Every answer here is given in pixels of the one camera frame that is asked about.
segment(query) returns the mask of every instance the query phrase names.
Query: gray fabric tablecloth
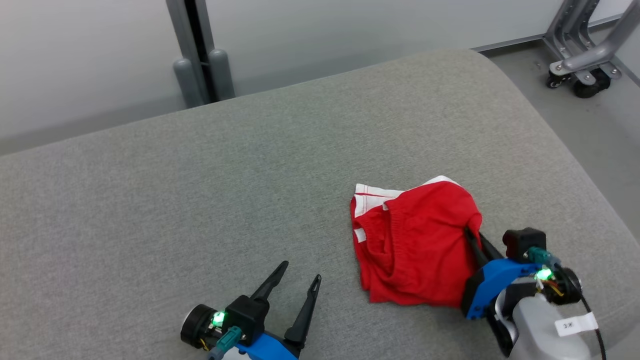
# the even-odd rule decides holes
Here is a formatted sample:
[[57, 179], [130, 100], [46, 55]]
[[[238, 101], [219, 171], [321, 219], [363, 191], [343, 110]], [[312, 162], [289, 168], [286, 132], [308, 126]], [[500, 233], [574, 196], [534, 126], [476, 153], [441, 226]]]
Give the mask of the gray fabric tablecloth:
[[506, 229], [547, 232], [607, 345], [638, 322], [640, 250], [614, 210], [496, 66], [438, 51], [0, 158], [0, 358], [203, 359], [180, 341], [186, 313], [288, 259], [272, 332], [323, 276], [302, 359], [498, 359], [486, 322], [360, 288], [354, 185], [441, 174], [500, 250]]

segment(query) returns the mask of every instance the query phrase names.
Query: red fabric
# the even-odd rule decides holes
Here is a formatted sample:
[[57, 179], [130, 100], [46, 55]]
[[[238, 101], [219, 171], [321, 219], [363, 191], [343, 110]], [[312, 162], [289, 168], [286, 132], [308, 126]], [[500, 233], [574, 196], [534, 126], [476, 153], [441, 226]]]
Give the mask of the red fabric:
[[482, 215], [464, 188], [448, 182], [403, 192], [355, 217], [366, 240], [353, 243], [360, 263], [362, 288], [371, 302], [460, 307], [466, 280], [476, 263], [463, 230], [479, 238]]

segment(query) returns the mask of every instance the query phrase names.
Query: white label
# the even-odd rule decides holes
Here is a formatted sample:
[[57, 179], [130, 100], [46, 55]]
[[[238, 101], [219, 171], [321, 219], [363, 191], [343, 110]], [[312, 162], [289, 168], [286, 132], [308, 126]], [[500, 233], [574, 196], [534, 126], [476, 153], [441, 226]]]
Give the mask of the white label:
[[556, 321], [556, 329], [560, 336], [573, 335], [578, 332], [595, 330], [597, 328], [598, 322], [596, 322], [596, 317], [593, 316], [593, 313]]

